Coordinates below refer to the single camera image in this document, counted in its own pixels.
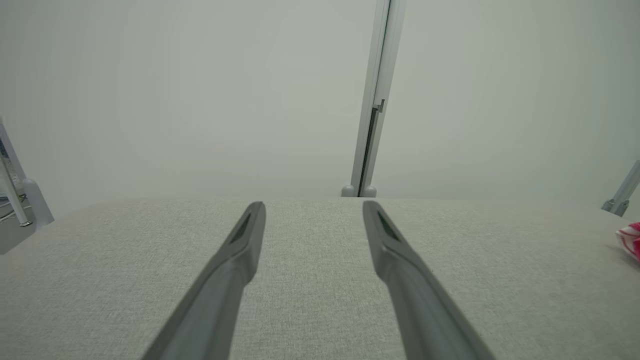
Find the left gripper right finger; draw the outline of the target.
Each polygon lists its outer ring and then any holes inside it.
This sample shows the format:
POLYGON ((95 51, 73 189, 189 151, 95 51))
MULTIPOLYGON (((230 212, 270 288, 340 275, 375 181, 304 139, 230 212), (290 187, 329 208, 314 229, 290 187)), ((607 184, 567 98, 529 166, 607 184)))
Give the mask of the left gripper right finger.
POLYGON ((493 360, 436 276, 375 201, 362 203, 375 273, 390 294, 409 360, 493 360))

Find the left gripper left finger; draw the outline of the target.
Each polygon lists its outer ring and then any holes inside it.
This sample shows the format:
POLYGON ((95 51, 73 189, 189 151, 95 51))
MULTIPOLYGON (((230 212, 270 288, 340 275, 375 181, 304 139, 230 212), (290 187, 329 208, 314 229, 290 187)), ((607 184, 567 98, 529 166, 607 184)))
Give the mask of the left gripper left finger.
POLYGON ((145 360, 227 360, 245 287, 258 271, 266 225, 252 202, 144 354, 145 360))

